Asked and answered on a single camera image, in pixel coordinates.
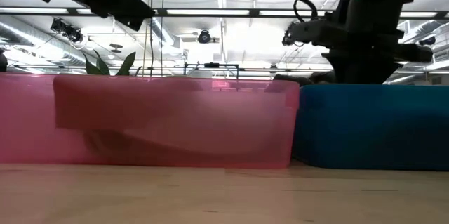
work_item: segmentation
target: metal frame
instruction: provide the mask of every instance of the metal frame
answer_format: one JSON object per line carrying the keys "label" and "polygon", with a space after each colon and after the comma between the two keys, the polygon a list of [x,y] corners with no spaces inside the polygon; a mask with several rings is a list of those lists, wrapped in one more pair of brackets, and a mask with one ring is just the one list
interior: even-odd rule
{"label": "metal frame", "polygon": [[[0,15],[30,15],[30,16],[69,16],[69,17],[97,17],[93,13],[79,13],[77,9],[86,8],[74,8],[74,7],[21,7],[21,6],[1,6],[0,8],[22,8],[32,11],[33,8],[38,9],[67,9],[67,13],[23,13],[23,12],[9,12],[0,11]],[[154,8],[156,11],[155,17],[183,17],[183,18],[287,18],[295,19],[294,15],[260,15],[260,11],[288,11],[293,12],[292,9],[276,9],[276,8]],[[169,14],[169,10],[195,10],[195,11],[220,11],[220,10],[244,10],[249,11],[249,14]],[[298,9],[299,11],[310,12],[310,9]],[[333,10],[319,10],[319,12],[326,12]],[[436,13],[432,17],[401,17],[402,20],[449,20],[449,11],[403,11],[403,13]],[[310,15],[303,15],[304,18],[310,18]]]}
{"label": "metal frame", "polygon": [[184,75],[187,76],[187,68],[189,66],[195,66],[195,68],[193,70],[205,69],[205,70],[209,70],[209,71],[229,71],[231,73],[232,73],[232,71],[228,67],[235,67],[236,71],[237,71],[236,78],[239,79],[239,72],[241,71],[241,68],[239,67],[238,64],[220,64],[220,63],[216,63],[215,65],[217,65],[218,67],[207,67],[206,65],[207,64],[185,63],[184,64]]}
{"label": "metal frame", "polygon": [[[209,70],[209,71],[223,71],[229,70],[229,68],[209,68],[204,67],[204,65],[197,64],[186,64],[187,66],[196,66],[196,70]],[[172,70],[172,71],[183,71],[184,74],[187,73],[187,67],[145,67],[145,70]],[[328,72],[329,69],[315,69],[315,70],[304,70],[304,69],[265,69],[265,68],[242,68],[239,65],[235,64],[220,64],[223,67],[235,67],[237,73],[238,72],[303,72],[303,73],[313,73],[313,72]],[[84,70],[85,66],[59,66],[59,65],[8,65],[11,68],[32,68],[32,69],[68,69],[68,70]],[[143,69],[144,67],[131,67],[130,70]],[[111,70],[119,70],[120,67],[109,67]],[[429,70],[425,69],[418,71],[410,71],[410,70],[397,70],[394,74],[449,74],[449,70]]]}

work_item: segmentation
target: plastic bin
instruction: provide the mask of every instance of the plastic bin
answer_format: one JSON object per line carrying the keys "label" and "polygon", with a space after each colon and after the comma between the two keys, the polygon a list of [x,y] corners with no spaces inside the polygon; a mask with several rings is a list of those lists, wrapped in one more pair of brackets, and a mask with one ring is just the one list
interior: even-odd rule
{"label": "plastic bin", "polygon": [[299,88],[268,85],[2,74],[0,162],[285,168]]}
{"label": "plastic bin", "polygon": [[334,169],[449,171],[449,86],[301,88],[293,156]]}

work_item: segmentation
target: security camera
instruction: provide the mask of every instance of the security camera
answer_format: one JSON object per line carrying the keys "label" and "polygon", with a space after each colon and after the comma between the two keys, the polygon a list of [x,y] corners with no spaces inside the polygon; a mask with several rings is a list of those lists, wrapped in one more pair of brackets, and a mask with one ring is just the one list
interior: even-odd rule
{"label": "security camera", "polygon": [[[269,68],[277,70],[278,69],[278,65],[276,65],[276,63],[272,63],[272,65]],[[276,74],[276,73],[277,73],[277,71],[270,72],[270,74]]]}
{"label": "security camera", "polygon": [[201,33],[199,34],[198,37],[198,42],[200,44],[208,44],[211,40],[210,34],[209,34],[209,30],[201,30]]}
{"label": "security camera", "polygon": [[436,42],[436,38],[435,38],[435,36],[432,36],[432,37],[429,37],[427,39],[424,39],[424,40],[420,41],[419,44],[421,46],[425,46],[425,45],[430,46],[430,45],[434,45],[435,42]]}

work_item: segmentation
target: ceiling pipe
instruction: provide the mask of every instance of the ceiling pipe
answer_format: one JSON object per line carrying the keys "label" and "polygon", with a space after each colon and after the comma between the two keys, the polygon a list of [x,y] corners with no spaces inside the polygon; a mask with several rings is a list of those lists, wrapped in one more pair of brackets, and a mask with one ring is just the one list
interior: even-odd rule
{"label": "ceiling pipe", "polygon": [[413,44],[425,39],[430,34],[437,33],[449,23],[449,20],[429,20],[406,34],[401,41],[405,44]]}
{"label": "ceiling pipe", "polygon": [[81,51],[72,48],[69,44],[66,44],[63,41],[54,39],[52,36],[45,34],[12,16],[0,15],[0,34],[6,39],[20,41],[21,43],[12,43],[11,45],[29,46],[29,49],[26,47],[24,47],[24,49],[31,51],[38,49],[43,51],[42,53],[45,53],[46,49],[48,49],[49,53],[50,51],[53,53],[62,53],[62,55],[58,55],[58,57],[65,59],[65,63],[68,65],[86,65],[86,60]]}

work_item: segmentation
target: ceiling beam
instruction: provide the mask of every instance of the ceiling beam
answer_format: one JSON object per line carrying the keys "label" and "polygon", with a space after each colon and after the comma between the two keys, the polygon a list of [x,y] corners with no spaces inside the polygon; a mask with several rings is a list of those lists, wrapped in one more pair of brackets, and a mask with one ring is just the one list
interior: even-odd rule
{"label": "ceiling beam", "polygon": [[[292,9],[273,8],[155,8],[156,17],[183,18],[287,18],[295,19]],[[311,17],[309,9],[298,10],[304,18]],[[319,10],[319,15],[332,10]],[[31,15],[52,17],[96,17],[86,8],[2,6],[0,15]],[[402,20],[449,20],[447,11],[402,11]]]}

